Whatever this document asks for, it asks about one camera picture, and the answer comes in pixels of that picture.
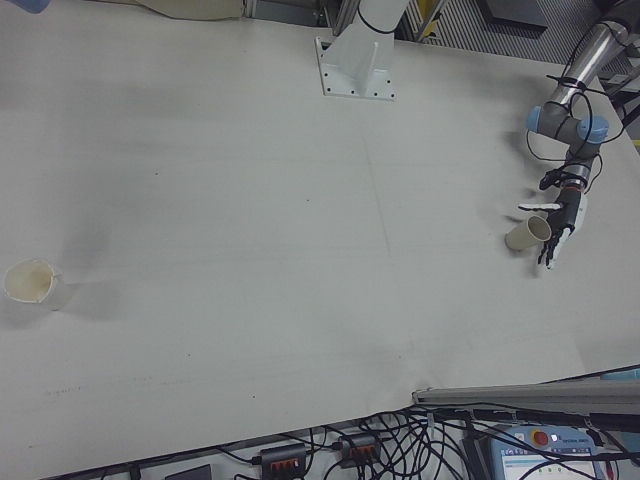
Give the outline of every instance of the metal grating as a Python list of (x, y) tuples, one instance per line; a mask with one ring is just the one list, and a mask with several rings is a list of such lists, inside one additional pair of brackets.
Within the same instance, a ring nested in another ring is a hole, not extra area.
[[(598, 19), (593, 0), (537, 0), (549, 28), (543, 33), (487, 24), (476, 0), (449, 0), (438, 21), (438, 37), (424, 43), (564, 64), (584, 32)], [(620, 55), (605, 72), (626, 73), (631, 65)]]

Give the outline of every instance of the control panel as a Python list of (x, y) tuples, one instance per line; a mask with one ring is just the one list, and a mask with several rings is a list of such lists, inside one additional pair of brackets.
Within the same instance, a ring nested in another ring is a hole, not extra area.
[(493, 480), (520, 480), (532, 469), (534, 471), (526, 477), (529, 480), (584, 480), (587, 478), (567, 467), (591, 477), (603, 478), (597, 464), (589, 459), (545, 464), (548, 459), (540, 451), (576, 457), (595, 455), (597, 451), (593, 439), (580, 430), (569, 427), (518, 426), (507, 428), (503, 434), (497, 434), (497, 436), (519, 446), (497, 439), (489, 442)]

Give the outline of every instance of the black cable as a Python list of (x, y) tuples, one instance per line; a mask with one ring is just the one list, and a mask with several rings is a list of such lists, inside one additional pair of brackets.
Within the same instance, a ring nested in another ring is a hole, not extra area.
[(531, 130), (527, 130), (527, 148), (529, 149), (531, 155), (536, 157), (538, 160), (542, 160), (543, 162), (564, 162), (566, 160), (565, 158), (545, 158), (539, 156), (536, 152), (533, 151), (533, 148), (531, 147), (531, 141), (529, 140), (530, 133)]
[[(563, 467), (567, 468), (566, 465), (562, 464), (558, 460), (547, 460), (546, 462), (543, 462), (543, 463), (541, 463), (539, 465), (536, 465), (535, 467), (531, 467), (529, 470), (527, 470), (527, 472), (524, 475), (522, 475), (520, 477), (519, 480), (525, 480), (525, 478), (527, 478), (529, 475), (531, 475), (536, 470), (539, 470), (539, 469), (544, 468), (544, 467), (548, 467), (549, 465), (562, 465)], [(589, 475), (588, 473), (584, 473), (584, 472), (581, 472), (580, 470), (575, 470), (575, 469), (574, 469), (574, 471), (577, 472), (578, 475), (581, 475), (581, 476), (583, 476), (585, 478), (588, 478), (589, 480), (598, 480), (597, 477), (595, 477), (593, 475)]]
[[(614, 437), (611, 433), (607, 432), (606, 430), (600, 430), (598, 429), (598, 432), (600, 432), (601, 434), (603, 434), (605, 437), (607, 437), (607, 440), (609, 440), (609, 442), (611, 442), (613, 445), (615, 445), (615, 447), (620, 450), (623, 453), (631, 453), (629, 452), (629, 450), (627, 450), (627, 448), (622, 445), (622, 443), (620, 443), (618, 441), (618, 439), (616, 437)], [(640, 460), (638, 459), (634, 459), (634, 458), (630, 458), (629, 461), (634, 464), (636, 467), (640, 467)]]
[(622, 136), (622, 134), (623, 134), (624, 132), (626, 132), (626, 131), (627, 131), (627, 129), (623, 127), (623, 128), (622, 128), (622, 130), (620, 130), (620, 132), (619, 132), (615, 137), (612, 137), (612, 138), (610, 138), (609, 140), (605, 140), (605, 141), (604, 141), (604, 142), (602, 142), (602, 143), (603, 143), (603, 144), (605, 144), (605, 143), (613, 142), (614, 140), (619, 139), (619, 138)]
[(390, 33), (395, 32), (395, 28), (393, 30), (389, 30), (389, 31), (384, 31), (384, 30), (380, 30), (379, 28), (374, 27), (373, 25), (371, 25), (369, 22), (367, 22), (367, 20), (364, 18), (364, 16), (362, 15), (362, 12), (360, 11), (360, 5), (358, 5), (358, 16), (360, 17), (360, 20), (362, 20), (362, 23), (364, 23), (367, 28), (373, 30), (376, 33), (379, 33), (381, 35), (389, 35)]
[(248, 458), (242, 458), (238, 455), (236, 455), (235, 453), (231, 453), (229, 450), (226, 450), (222, 447), (213, 447), (213, 450), (218, 450), (219, 452), (224, 453), (225, 455), (233, 458), (234, 460), (237, 460), (238, 462), (242, 462), (242, 463), (246, 463), (249, 465), (253, 465), (253, 462), (251, 461), (251, 459)]
[(569, 70), (569, 67), (571, 65), (573, 65), (573, 62), (576, 59), (576, 55), (578, 55), (578, 50), (580, 49), (580, 46), (582, 45), (582, 42), (585, 41), (585, 39), (587, 38), (587, 36), (591, 33), (591, 30), (593, 30), (593, 27), (595, 27), (597, 24), (599, 23), (599, 20), (597, 22), (594, 22), (583, 34), (582, 37), (580, 37), (580, 40), (578, 40), (578, 43), (576, 43), (576, 46), (573, 47), (573, 50), (571, 51), (571, 54), (569, 55), (569, 59), (567, 60), (567, 63), (564, 66), (564, 70), (562, 70), (562, 77), (564, 77), (567, 74), (567, 71)]
[(322, 480), (327, 480), (327, 478), (329, 478), (329, 474), (336, 468), (338, 467), (340, 464), (344, 463), (346, 459), (340, 459), (338, 460), (336, 463), (334, 463), (333, 465), (331, 465), (327, 471), (324, 473), (324, 476), (322, 477)]
[[(511, 440), (514, 440), (514, 441), (517, 441), (517, 442), (521, 442), (521, 443), (523, 443), (524, 445), (526, 445), (526, 446), (527, 446), (527, 447), (526, 447), (526, 449), (527, 449), (527, 450), (530, 450), (530, 447), (529, 447), (529, 445), (528, 445), (527, 443), (522, 442), (521, 440), (518, 440), (518, 438), (517, 438), (517, 437), (515, 437), (514, 435), (511, 435), (510, 433), (507, 433), (507, 432), (505, 432), (505, 431), (503, 431), (503, 430), (500, 430), (499, 428), (493, 427), (493, 426), (491, 426), (491, 425), (486, 425), (486, 424), (484, 424), (484, 423), (482, 423), (482, 422), (471, 422), (471, 423), (473, 423), (473, 424), (475, 424), (475, 425), (479, 425), (479, 426), (484, 427), (484, 428), (487, 428), (487, 429), (491, 429), (491, 430), (493, 430), (494, 432), (498, 432), (498, 435), (499, 435), (499, 436), (500, 436), (500, 435), (503, 435), (503, 436), (505, 436), (505, 437), (507, 437), (507, 438), (510, 438)], [(553, 458), (550, 458), (550, 456), (549, 456), (549, 455), (542, 455), (542, 454), (540, 454), (540, 456), (541, 456), (542, 458), (546, 459), (546, 460), (554, 460)], [(573, 472), (573, 473), (580, 473), (580, 471), (579, 471), (579, 470), (576, 470), (576, 469), (574, 469), (573, 467), (569, 467), (568, 465), (564, 465), (564, 463), (563, 463), (562, 465), (563, 465), (567, 470), (569, 470), (570, 472)]]
[(597, 154), (595, 158), (600, 160), (600, 170), (598, 170), (598, 173), (596, 173), (596, 175), (589, 182), (589, 186), (584, 191), (585, 195), (591, 191), (591, 187), (593, 186), (593, 182), (595, 182), (598, 179), (598, 177), (602, 174), (602, 170), (604, 169), (604, 162), (602, 161), (602, 155)]
[[(441, 424), (452, 427), (452, 428), (456, 428), (458, 430), (467, 430), (466, 427), (460, 427), (458, 425), (454, 425), (451, 423), (446, 423), (444, 421), (440, 421)], [(500, 437), (498, 435), (494, 435), (491, 433), (487, 433), (484, 432), (484, 435), (489, 437), (489, 438), (493, 438), (496, 440), (500, 440), (501, 442), (504, 442), (508, 445), (514, 446), (514, 447), (518, 447), (518, 448), (523, 448), (526, 450), (529, 450), (531, 452), (535, 452), (538, 455), (541, 456), (548, 456), (549, 458), (554, 458), (554, 459), (558, 459), (559, 461), (584, 461), (584, 460), (589, 460), (589, 461), (593, 461), (593, 462), (599, 462), (599, 461), (604, 461), (604, 460), (629, 460), (631, 458), (638, 458), (640, 459), (640, 452), (628, 452), (627, 453), (622, 453), (622, 454), (616, 454), (616, 453), (599, 453), (596, 455), (566, 455), (566, 454), (562, 454), (562, 453), (552, 453), (552, 452), (546, 452), (544, 450), (540, 450), (537, 449), (527, 443), (524, 443), (522, 441), (518, 441), (518, 442), (513, 442), (511, 440), (507, 440), (504, 437)]]

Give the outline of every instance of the electrical connector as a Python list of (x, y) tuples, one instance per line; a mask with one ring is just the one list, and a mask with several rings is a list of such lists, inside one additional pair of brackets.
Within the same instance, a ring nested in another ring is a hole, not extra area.
[(369, 465), (380, 458), (380, 443), (369, 433), (343, 435), (331, 447), (340, 451), (342, 468)]
[(307, 468), (307, 449), (303, 443), (260, 451), (261, 480), (302, 478)]

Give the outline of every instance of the blue joint cap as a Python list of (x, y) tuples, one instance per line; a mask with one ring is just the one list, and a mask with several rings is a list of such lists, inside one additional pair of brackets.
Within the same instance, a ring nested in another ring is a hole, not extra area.
[[(591, 132), (589, 133), (589, 138), (587, 138), (589, 125), (591, 125)], [(609, 133), (609, 122), (604, 117), (595, 116), (592, 117), (591, 121), (588, 118), (583, 118), (578, 124), (578, 136), (593, 145), (604, 142), (605, 138), (607, 138), (607, 133)]]
[(542, 107), (533, 107), (527, 117), (527, 130), (538, 133), (538, 123), (540, 122), (540, 112)]
[(29, 13), (40, 13), (47, 8), (51, 0), (9, 0)]

